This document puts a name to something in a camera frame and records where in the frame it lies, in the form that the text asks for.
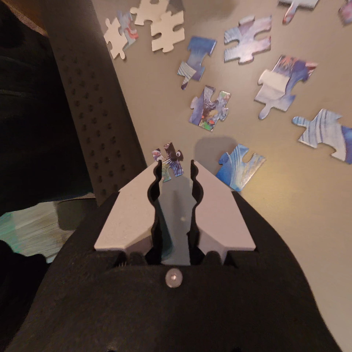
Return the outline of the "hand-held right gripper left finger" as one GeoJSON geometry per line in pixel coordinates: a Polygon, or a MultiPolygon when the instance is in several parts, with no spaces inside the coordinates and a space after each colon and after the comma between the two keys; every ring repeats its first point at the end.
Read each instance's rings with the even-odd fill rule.
{"type": "Polygon", "coordinates": [[[163,238],[156,200],[162,162],[156,161],[120,189],[94,244],[96,251],[140,253],[152,265],[162,259],[163,238]]]}

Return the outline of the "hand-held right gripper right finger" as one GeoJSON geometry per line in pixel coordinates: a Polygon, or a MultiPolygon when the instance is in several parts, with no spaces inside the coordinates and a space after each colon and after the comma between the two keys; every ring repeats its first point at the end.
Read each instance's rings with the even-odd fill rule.
{"type": "Polygon", "coordinates": [[[228,252],[254,251],[256,245],[230,188],[195,160],[190,175],[196,200],[187,233],[190,264],[201,264],[209,252],[216,252],[223,264],[228,252]]]}

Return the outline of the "single jigsaw puzzle piece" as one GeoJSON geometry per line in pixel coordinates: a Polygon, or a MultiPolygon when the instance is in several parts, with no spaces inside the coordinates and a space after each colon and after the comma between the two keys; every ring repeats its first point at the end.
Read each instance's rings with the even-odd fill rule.
{"type": "Polygon", "coordinates": [[[166,156],[163,157],[161,150],[155,149],[152,151],[154,161],[162,161],[162,182],[171,180],[169,169],[172,169],[174,176],[178,177],[184,174],[181,162],[184,160],[181,150],[176,151],[172,142],[164,145],[166,156]]]}
{"type": "Polygon", "coordinates": [[[243,162],[243,157],[248,151],[249,148],[238,144],[230,154],[225,152],[219,159],[221,168],[215,176],[237,192],[243,190],[252,176],[266,161],[264,156],[254,153],[248,162],[243,162]]]}

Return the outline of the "pile of jigsaw puzzle pieces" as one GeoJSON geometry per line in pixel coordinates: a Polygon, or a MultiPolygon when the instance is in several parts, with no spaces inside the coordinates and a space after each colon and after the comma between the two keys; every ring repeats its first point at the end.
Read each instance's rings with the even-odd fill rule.
{"type": "MultiPolygon", "coordinates": [[[[111,23],[106,18],[107,31],[104,33],[106,43],[112,45],[113,58],[121,55],[125,59],[124,47],[133,42],[137,33],[130,28],[131,14],[136,15],[135,25],[142,26],[145,21],[151,21],[151,35],[160,34],[151,42],[152,51],[162,50],[163,53],[174,49],[174,44],[185,39],[184,28],[175,31],[177,25],[184,23],[184,11],[172,14],[166,11],[168,1],[141,1],[139,7],[130,8],[126,15],[114,18],[111,23]]],[[[271,49],[271,37],[261,40],[256,35],[269,32],[272,28],[272,16],[256,19],[255,16],[247,16],[238,22],[236,27],[224,32],[224,44],[237,42],[237,45],[224,50],[224,63],[238,60],[239,64],[250,63],[254,60],[254,54],[266,52],[271,49]]],[[[211,55],[217,41],[211,38],[191,37],[187,50],[190,56],[186,62],[182,61],[177,74],[183,76],[181,89],[184,90],[191,79],[199,81],[204,73],[202,61],[205,56],[211,55]]],[[[301,60],[296,57],[281,55],[272,70],[265,70],[258,79],[261,89],[255,97],[255,101],[264,104],[264,108],[258,115],[260,120],[267,117],[270,110],[275,108],[286,112],[291,106],[295,95],[292,89],[297,82],[306,82],[314,72],[317,64],[301,60]]],[[[303,117],[294,117],[292,122],[297,126],[304,126],[306,131],[299,141],[316,148],[324,143],[334,148],[332,157],[351,164],[351,128],[338,123],[341,116],[322,109],[317,116],[309,121],[303,117]]]]}

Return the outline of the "dark perforated panel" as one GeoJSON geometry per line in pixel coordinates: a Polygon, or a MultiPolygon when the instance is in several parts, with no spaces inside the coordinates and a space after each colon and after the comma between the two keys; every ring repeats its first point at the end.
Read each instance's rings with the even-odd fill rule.
{"type": "Polygon", "coordinates": [[[72,118],[101,205],[146,167],[93,2],[40,1],[72,118]]]}

